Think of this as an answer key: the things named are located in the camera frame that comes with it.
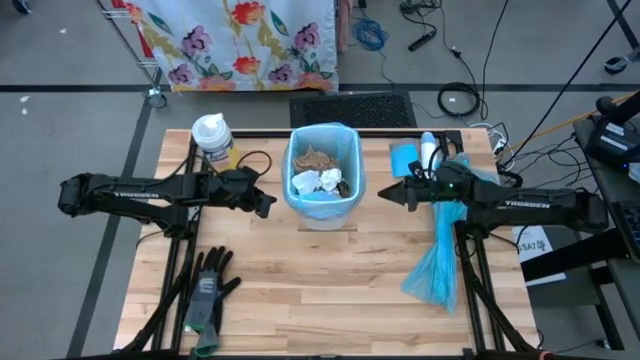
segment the wooden table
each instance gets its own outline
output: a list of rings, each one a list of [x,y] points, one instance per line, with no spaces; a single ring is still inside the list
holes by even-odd
[[[486,131],[460,131],[472,165],[495,172]],[[169,175],[186,157],[189,139],[188,130],[167,131],[156,178]],[[474,348],[460,266],[453,314],[400,289],[433,245],[433,211],[421,204],[409,213],[376,195],[395,182],[390,175],[391,141],[362,139],[367,192],[344,229],[316,232],[303,228],[282,200],[280,166],[287,139],[237,139],[243,153],[259,149],[271,154],[273,168],[258,187],[279,200],[268,219],[228,209],[203,210],[196,251],[220,245],[233,250],[226,277],[242,278],[225,301],[219,354],[455,355]],[[258,171],[265,164],[261,156],[246,161]],[[157,228],[145,226],[141,235],[153,231]],[[495,233],[512,239],[511,228]],[[169,243],[158,235],[138,248],[114,348],[131,341],[155,310]],[[493,238],[485,244],[497,302],[535,346],[536,325],[516,250]],[[492,348],[488,314],[478,302],[487,347]],[[174,318],[171,310],[164,347]],[[196,341],[195,333],[186,332],[181,352],[188,353]]]

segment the black floor mat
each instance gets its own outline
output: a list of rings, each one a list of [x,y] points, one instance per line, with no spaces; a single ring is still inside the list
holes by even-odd
[[[340,122],[352,128],[415,128],[408,92],[318,96],[289,101],[291,127]]]

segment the flower print curtain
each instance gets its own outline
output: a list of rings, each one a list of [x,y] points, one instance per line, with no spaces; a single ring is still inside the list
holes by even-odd
[[[128,0],[173,91],[337,91],[334,0]]]

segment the work glove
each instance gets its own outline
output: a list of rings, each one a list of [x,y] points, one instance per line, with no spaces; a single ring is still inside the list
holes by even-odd
[[[239,277],[223,284],[224,270],[233,252],[225,254],[224,246],[211,248],[206,258],[198,254],[191,278],[191,300],[185,325],[195,330],[200,339],[195,347],[199,357],[210,356],[218,347],[218,333],[222,324],[222,301],[242,281]]]

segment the blue cable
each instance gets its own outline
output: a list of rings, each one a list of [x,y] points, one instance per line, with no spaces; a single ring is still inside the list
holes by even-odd
[[[353,36],[365,50],[377,51],[382,55],[380,73],[390,84],[394,84],[393,80],[389,79],[384,72],[384,63],[387,61],[387,56],[382,52],[382,49],[389,39],[389,33],[382,30],[382,27],[377,21],[367,16],[364,9],[362,9],[362,14],[364,15],[362,18],[353,17],[358,20],[358,22],[353,25]]]

